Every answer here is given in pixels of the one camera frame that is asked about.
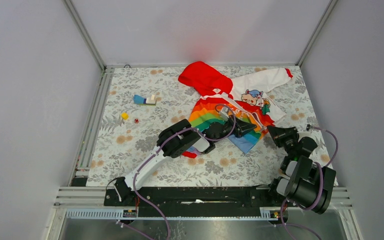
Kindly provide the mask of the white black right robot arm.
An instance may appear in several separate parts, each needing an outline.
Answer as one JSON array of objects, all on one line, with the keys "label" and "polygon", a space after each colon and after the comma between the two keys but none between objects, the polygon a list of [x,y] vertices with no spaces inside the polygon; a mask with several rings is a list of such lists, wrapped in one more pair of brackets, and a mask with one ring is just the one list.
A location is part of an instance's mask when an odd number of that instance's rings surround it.
[{"label": "white black right robot arm", "polygon": [[296,127],[268,126],[267,130],[274,144],[286,152],[280,166],[286,177],[270,183],[267,201],[279,206],[287,199],[303,210],[323,214],[331,202],[336,171],[310,159],[318,144],[308,133]]}]

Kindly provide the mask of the rainbow red white kids jacket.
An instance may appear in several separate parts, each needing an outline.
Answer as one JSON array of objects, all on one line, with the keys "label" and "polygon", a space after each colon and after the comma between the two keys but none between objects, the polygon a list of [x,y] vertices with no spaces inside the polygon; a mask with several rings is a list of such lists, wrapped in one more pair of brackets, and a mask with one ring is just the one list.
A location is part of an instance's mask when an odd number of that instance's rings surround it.
[{"label": "rainbow red white kids jacket", "polygon": [[197,61],[188,65],[178,80],[200,94],[188,119],[192,127],[203,132],[212,123],[223,124],[225,121],[219,114],[221,105],[229,106],[237,120],[256,126],[244,136],[228,137],[246,154],[269,132],[268,126],[275,126],[286,115],[268,93],[292,78],[292,72],[283,67],[229,78],[212,66]]}]

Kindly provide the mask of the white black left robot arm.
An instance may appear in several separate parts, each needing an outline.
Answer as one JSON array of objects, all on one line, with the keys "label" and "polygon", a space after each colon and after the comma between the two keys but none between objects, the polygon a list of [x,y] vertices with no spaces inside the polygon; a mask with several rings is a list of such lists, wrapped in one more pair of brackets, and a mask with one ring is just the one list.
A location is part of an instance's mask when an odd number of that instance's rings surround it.
[{"label": "white black left robot arm", "polygon": [[243,137],[257,125],[230,117],[224,123],[213,122],[203,131],[192,127],[184,119],[163,130],[151,153],[132,172],[112,181],[116,199],[124,206],[135,200],[134,190],[139,190],[149,176],[165,162],[178,158],[189,150],[208,154],[215,143],[230,136]]}]

